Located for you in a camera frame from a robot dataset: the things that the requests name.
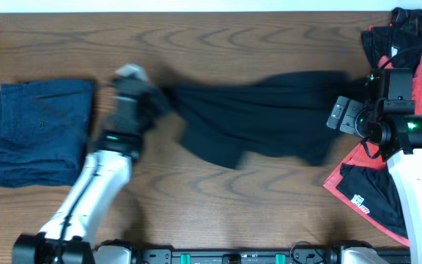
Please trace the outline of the black t-shirt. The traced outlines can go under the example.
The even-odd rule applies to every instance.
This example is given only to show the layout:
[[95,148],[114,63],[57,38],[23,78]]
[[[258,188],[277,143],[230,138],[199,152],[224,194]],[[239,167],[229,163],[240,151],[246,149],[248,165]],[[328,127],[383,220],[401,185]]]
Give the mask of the black t-shirt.
[[204,161],[236,169],[249,152],[323,165],[339,135],[326,125],[333,105],[340,96],[365,100],[365,83],[344,71],[306,71],[242,86],[182,81],[161,88],[186,122],[180,144]]

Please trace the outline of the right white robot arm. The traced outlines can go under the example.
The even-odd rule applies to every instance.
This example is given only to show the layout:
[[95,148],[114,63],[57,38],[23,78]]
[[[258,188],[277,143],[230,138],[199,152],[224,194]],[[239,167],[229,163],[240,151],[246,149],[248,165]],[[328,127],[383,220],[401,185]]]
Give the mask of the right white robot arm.
[[415,114],[412,71],[374,69],[367,78],[370,95],[361,103],[338,97],[329,128],[378,146],[369,158],[386,162],[401,202],[412,263],[422,263],[422,115]]

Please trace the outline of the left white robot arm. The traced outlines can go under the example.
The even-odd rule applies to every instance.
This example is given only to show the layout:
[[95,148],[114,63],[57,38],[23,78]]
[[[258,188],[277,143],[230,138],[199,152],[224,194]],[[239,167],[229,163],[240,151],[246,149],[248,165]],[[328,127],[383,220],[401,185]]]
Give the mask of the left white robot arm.
[[97,230],[111,203],[133,176],[144,133],[166,111],[160,90],[139,77],[116,78],[116,114],[102,130],[66,199],[36,235],[20,235],[13,263],[138,263],[132,246],[112,241],[96,248]]

